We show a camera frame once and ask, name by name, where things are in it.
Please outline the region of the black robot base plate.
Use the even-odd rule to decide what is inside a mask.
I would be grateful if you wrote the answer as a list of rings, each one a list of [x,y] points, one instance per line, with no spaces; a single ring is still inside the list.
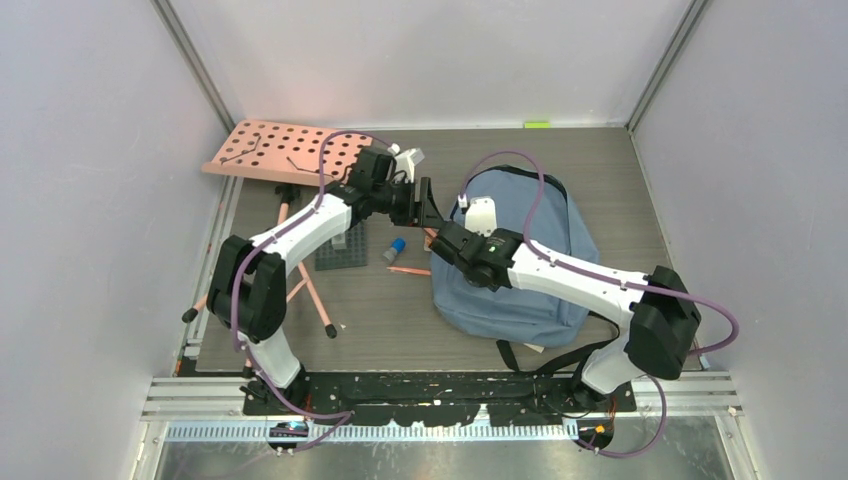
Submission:
[[[631,413],[629,384],[604,400],[579,403],[569,374],[513,372],[317,372],[298,377],[281,398],[260,379],[241,387],[249,416],[286,415],[291,405],[320,425],[545,426],[589,414]]]

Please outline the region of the orange pencil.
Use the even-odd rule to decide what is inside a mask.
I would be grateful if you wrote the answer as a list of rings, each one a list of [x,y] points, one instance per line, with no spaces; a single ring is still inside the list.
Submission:
[[[431,276],[432,272],[427,269],[420,268],[412,268],[412,267],[400,267],[400,266],[389,266],[387,270],[395,273],[403,273],[417,276]]]

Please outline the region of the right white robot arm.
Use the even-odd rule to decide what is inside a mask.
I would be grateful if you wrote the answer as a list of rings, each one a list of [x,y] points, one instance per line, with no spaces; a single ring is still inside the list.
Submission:
[[[579,363],[570,392],[580,408],[598,409],[620,385],[638,377],[680,378],[701,316],[675,271],[615,270],[518,232],[498,228],[484,236],[453,221],[438,231],[431,249],[475,286],[546,294],[617,327],[615,339]]]

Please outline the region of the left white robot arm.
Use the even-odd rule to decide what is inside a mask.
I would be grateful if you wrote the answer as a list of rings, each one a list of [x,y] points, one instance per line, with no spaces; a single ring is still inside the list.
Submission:
[[[295,380],[302,371],[282,324],[287,279],[319,246],[373,214],[396,226],[438,229],[443,223],[431,180],[363,185],[333,181],[282,224],[250,239],[233,235],[220,247],[206,307],[245,347],[270,384],[268,400],[280,412],[298,412],[307,398]]]

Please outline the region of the blue student backpack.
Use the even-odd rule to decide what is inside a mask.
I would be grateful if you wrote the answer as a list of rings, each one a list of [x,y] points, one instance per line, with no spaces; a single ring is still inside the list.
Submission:
[[[533,171],[499,165],[476,174],[467,194],[495,203],[497,225],[521,233],[537,194]],[[598,264],[599,250],[575,200],[564,185],[545,176],[544,193],[530,225],[530,237],[546,247]],[[458,330],[491,340],[543,348],[565,347],[575,340],[589,310],[539,292],[470,285],[463,274],[438,255],[430,257],[433,303]]]

